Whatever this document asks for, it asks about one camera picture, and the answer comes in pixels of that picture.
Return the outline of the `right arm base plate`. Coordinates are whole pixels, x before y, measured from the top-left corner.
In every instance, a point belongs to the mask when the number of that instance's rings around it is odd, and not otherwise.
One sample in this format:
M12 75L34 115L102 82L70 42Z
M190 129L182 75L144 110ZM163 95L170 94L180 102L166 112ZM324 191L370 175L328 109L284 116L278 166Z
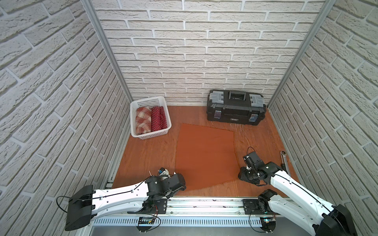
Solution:
M269 206L269 200L259 200L259 199L243 199L243 207L245 215L280 215L277 212L273 212Z

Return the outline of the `red plaid skirt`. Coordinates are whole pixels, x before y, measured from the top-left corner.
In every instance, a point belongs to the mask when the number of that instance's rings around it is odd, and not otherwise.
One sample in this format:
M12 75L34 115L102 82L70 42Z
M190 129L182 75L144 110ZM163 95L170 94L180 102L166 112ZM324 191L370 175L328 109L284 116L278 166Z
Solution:
M136 110L135 133L136 135L147 134L152 131L152 111L147 107L140 107Z

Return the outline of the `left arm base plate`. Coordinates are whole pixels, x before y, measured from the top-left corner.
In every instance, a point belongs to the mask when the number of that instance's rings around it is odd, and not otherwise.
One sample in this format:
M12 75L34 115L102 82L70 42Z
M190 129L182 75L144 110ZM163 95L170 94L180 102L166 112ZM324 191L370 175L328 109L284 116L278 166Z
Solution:
M143 203L143 208L140 211L142 214L166 214L167 199L147 200Z

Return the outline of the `orange skirt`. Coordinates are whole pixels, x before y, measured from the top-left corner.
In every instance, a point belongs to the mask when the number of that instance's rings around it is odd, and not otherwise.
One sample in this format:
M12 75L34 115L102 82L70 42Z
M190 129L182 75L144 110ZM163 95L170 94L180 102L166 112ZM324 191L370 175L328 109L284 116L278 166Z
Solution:
M187 190L199 190L231 182L239 174L234 132L193 124L180 127L176 171Z

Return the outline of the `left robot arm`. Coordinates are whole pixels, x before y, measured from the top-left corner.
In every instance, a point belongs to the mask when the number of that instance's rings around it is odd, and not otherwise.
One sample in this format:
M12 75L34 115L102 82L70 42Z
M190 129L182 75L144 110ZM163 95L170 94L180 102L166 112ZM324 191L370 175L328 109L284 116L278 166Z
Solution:
M186 189L182 174L160 173L140 183L114 189L87 185L68 198L65 231L83 228L90 222L115 213L165 214L167 200Z

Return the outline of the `white plastic basket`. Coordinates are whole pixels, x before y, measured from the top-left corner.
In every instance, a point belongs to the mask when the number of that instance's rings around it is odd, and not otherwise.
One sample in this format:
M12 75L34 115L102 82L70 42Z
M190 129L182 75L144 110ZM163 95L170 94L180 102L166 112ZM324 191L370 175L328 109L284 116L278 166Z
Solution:
M167 123L167 128L161 129L159 131L152 131L152 132L149 132L149 133L146 133L146 134L137 135L136 134L136 127L137 127L136 126L136 111L137 111L137 108L147 107L147 108L151 109L155 106L162 106L163 107L165 118L166 118L166 123ZM131 118L130 126L131 126L132 136L135 137L135 138L140 138L142 140L152 138L152 137L156 137L156 136L160 136L160 135L165 135L165 134L168 133L169 129L172 126L169 111L168 111L168 108L167 108L167 104L166 104L165 98L163 96L155 96L155 97L149 97L149 98L133 101L130 104L130 118Z

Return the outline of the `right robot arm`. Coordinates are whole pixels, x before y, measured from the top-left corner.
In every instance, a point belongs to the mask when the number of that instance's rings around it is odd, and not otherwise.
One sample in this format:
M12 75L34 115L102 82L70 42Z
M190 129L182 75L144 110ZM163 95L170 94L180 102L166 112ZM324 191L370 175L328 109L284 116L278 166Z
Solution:
M264 163L256 152L243 157L238 178L261 186L271 185L286 194L288 201L277 192L267 189L256 200L243 200L245 214L279 214L312 236L356 236L352 215L343 205L333 205L295 181L285 165Z

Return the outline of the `red polka dot skirt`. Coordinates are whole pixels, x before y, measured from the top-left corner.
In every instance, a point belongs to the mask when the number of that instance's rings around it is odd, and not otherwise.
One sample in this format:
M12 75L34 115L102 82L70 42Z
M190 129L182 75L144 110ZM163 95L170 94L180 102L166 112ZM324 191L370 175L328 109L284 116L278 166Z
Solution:
M168 126L164 107L153 107L151 112L151 131L155 132L162 129L166 129L167 127Z

